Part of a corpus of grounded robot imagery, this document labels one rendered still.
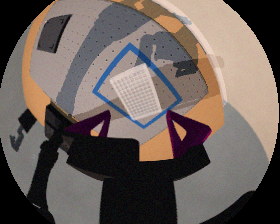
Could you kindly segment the blue tape outline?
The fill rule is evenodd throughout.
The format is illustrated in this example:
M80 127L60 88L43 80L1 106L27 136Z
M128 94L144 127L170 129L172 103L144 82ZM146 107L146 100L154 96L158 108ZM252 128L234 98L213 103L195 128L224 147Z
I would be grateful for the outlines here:
M145 125L141 124L137 120L132 120L130 115L124 112L122 109L120 109L118 106L116 106L114 103L109 101L107 98L105 98L102 94L98 92L99 88L101 87L102 83L105 81L107 76L110 74L110 72L113 70L113 68L118 64L118 62L127 54L127 52L131 50L134 54L136 54L143 62L145 62L155 73L156 75L164 82L164 84L169 88L169 90L173 93L173 95L176 97L177 101L175 101L172 105L170 105L167 109L165 109L163 112L161 112L159 115L157 115L155 118L153 118L151 121L146 123ZM96 96L98 96L100 99L102 99L104 102L106 102L108 105L110 105L112 108L117 110L119 113L124 115L126 118L140 126L141 128L145 129L149 125L151 125L153 122L158 120L160 117L162 117L164 114L166 114L167 110L171 110L174 108L177 104L179 104L182 101L182 98L176 91L176 89L173 87L173 85L169 82L169 80L165 77L165 75L157 68L157 66L147 57L145 56L138 48L136 48L133 44L129 43L125 46L125 48L115 57L115 59L111 62L111 64L108 66L108 68L105 70L99 81L97 82L96 86L94 87L92 93L94 93Z

